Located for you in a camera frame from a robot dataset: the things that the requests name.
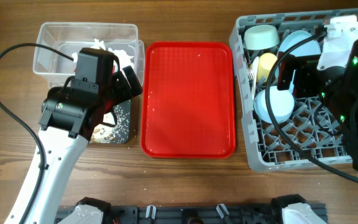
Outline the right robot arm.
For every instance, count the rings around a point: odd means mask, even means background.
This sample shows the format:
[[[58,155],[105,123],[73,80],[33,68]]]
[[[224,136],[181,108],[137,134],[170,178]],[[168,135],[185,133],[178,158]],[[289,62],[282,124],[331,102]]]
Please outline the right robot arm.
[[[352,159],[353,169],[358,173],[358,40],[352,45],[345,68],[321,72],[314,68],[319,56],[295,57],[291,55],[296,48],[312,40],[315,40],[314,36],[302,40],[279,54],[278,61],[274,64],[275,68],[281,69],[278,76],[278,89],[287,89],[289,73],[295,72],[295,86],[302,89],[295,93],[300,96],[318,95],[320,97],[322,105],[327,107],[339,122],[343,146]],[[333,174],[358,183],[358,176],[343,173],[304,152],[301,155]]]

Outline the green bowl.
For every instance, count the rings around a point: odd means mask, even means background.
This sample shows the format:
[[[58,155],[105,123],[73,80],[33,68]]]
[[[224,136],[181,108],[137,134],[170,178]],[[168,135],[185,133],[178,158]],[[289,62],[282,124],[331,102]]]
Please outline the green bowl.
[[[244,48],[247,50],[263,50],[280,43],[277,28],[272,25],[253,26],[244,32]]]

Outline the light blue bowl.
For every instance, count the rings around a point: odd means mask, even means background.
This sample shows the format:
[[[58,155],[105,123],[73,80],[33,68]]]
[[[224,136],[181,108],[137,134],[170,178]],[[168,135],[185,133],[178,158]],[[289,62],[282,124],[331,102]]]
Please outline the light blue bowl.
[[[270,87],[270,104],[277,123],[289,119],[295,107],[293,95],[288,90],[278,90],[276,86]],[[265,90],[258,93],[254,100],[254,111],[258,117],[267,123],[272,123],[265,101]]]

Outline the white plastic spoon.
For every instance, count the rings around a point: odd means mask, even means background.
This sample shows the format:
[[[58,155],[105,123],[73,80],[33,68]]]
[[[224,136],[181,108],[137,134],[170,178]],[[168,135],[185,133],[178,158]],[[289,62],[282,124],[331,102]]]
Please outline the white plastic spoon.
[[[257,71],[259,66],[259,56],[257,56],[251,64],[251,75],[252,75],[252,88],[251,88],[251,97],[255,99],[255,91],[257,84]]]

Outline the pink plastic fork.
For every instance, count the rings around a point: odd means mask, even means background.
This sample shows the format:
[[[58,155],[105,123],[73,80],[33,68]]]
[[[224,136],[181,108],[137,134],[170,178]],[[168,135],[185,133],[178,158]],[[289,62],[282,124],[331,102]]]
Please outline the pink plastic fork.
[[[249,69],[247,70],[247,72],[248,72],[249,80],[250,80],[250,81],[254,81],[254,80],[255,80],[255,74],[254,74],[253,69],[249,68]]]

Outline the yellow plastic cup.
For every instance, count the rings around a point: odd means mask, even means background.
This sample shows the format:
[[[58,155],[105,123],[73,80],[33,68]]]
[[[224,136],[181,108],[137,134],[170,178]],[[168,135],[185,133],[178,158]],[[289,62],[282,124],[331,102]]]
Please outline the yellow plastic cup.
[[[257,69],[257,82],[261,81],[263,77],[268,78],[269,73],[277,61],[277,56],[272,53],[265,53],[259,57]]]

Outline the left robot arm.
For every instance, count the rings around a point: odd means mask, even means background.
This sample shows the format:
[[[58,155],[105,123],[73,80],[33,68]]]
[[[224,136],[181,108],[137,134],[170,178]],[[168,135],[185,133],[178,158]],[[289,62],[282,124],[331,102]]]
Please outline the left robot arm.
[[[75,74],[42,103],[31,165],[6,223],[53,223],[71,172],[95,127],[114,106],[142,93],[134,68],[103,49],[83,48]]]

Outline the white tissue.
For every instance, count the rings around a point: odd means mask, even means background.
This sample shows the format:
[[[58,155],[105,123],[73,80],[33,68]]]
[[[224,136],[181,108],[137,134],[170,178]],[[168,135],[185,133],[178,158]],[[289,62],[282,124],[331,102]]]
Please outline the white tissue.
[[[106,46],[104,44],[103,40],[94,39],[94,44],[91,46],[92,49],[103,49],[106,50]],[[72,53],[71,57],[73,58],[73,62],[77,63],[78,60],[78,53],[74,52]]]
[[[113,50],[112,48],[108,48],[108,52],[113,53],[119,58],[120,63],[120,69],[123,70],[123,68],[131,66],[134,68],[134,63],[132,62],[132,59],[134,56],[130,56],[125,50]]]

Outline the rice and food leftovers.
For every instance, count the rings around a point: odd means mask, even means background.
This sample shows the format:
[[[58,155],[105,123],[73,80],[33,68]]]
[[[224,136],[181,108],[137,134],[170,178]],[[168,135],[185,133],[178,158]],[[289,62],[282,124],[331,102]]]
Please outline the rice and food leftovers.
[[[131,123],[131,101],[114,106],[117,118],[115,127],[102,124],[95,127],[90,143],[100,144],[125,144],[129,139]]]

